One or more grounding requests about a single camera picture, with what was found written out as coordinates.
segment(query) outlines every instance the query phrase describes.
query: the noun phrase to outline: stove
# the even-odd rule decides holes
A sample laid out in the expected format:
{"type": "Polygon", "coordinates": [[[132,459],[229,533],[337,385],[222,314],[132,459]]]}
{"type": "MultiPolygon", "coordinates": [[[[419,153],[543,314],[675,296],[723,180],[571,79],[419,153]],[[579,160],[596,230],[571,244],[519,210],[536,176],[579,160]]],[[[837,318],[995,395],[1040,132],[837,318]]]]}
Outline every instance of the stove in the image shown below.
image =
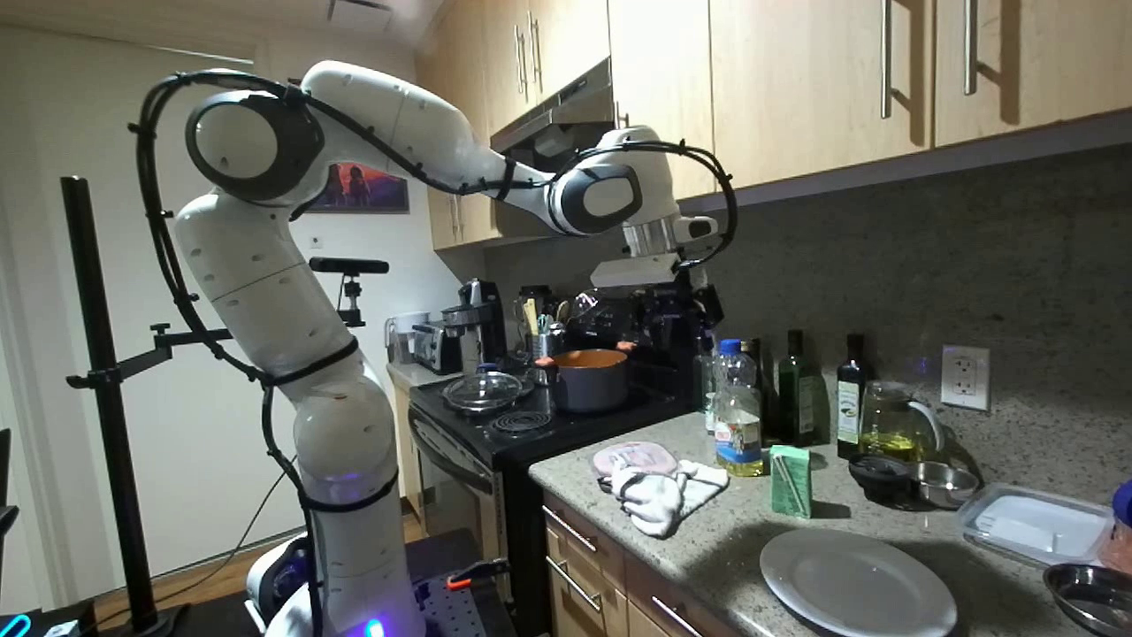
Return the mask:
{"type": "Polygon", "coordinates": [[[500,591],[514,609],[516,632],[550,632],[543,488],[529,466],[687,414],[692,403],[639,381],[624,406],[602,414],[550,409],[543,388],[497,414],[465,414],[445,403],[442,388],[424,385],[412,395],[424,531],[465,528],[484,558],[505,554],[511,572],[500,591]]]}

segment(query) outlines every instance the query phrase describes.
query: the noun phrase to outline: dish towel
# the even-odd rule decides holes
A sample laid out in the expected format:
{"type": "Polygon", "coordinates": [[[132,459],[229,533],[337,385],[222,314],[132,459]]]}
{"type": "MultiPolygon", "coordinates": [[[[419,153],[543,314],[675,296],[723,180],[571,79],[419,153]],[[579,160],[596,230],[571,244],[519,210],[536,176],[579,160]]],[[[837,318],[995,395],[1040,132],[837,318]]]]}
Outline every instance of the dish towel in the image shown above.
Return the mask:
{"type": "Polygon", "coordinates": [[[671,473],[655,473],[615,459],[609,471],[609,491],[624,512],[644,533],[670,539],[682,517],[701,511],[714,491],[728,486],[728,471],[679,459],[671,473]]]}

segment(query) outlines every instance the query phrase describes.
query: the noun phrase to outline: tile backsplash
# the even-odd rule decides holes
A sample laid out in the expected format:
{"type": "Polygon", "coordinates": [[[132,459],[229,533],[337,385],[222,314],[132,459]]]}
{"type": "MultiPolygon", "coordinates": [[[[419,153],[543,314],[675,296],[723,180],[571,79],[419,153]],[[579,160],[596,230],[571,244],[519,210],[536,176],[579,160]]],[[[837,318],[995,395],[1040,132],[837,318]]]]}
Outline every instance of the tile backsplash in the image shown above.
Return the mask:
{"type": "MultiPolygon", "coordinates": [[[[579,289],[618,249],[500,249],[488,277],[579,289]]],[[[855,330],[929,403],[945,342],[991,347],[991,414],[942,406],[991,480],[1106,504],[1132,477],[1132,149],[744,210],[711,278],[717,333],[806,330],[832,374],[855,330]]]]}

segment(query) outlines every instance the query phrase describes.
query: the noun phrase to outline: oven door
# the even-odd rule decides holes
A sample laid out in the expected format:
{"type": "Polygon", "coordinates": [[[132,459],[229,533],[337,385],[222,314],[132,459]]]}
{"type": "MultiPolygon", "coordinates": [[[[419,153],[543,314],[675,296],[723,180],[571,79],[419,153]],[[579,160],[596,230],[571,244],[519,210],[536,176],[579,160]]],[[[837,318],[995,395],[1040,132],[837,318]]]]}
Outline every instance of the oven door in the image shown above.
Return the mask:
{"type": "Polygon", "coordinates": [[[483,558],[505,554],[491,466],[419,409],[412,409],[412,428],[419,440],[424,533],[472,531],[483,558]]]}

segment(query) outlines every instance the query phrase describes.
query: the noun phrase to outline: electrical outlet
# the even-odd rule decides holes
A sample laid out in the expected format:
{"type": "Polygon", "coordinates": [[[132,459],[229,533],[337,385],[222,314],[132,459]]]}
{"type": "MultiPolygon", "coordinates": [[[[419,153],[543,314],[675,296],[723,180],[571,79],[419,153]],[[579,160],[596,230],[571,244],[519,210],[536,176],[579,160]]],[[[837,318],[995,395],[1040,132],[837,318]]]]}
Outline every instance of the electrical outlet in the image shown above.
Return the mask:
{"type": "Polygon", "coordinates": [[[945,347],[942,354],[942,403],[986,409],[991,406],[991,349],[945,347]]]}

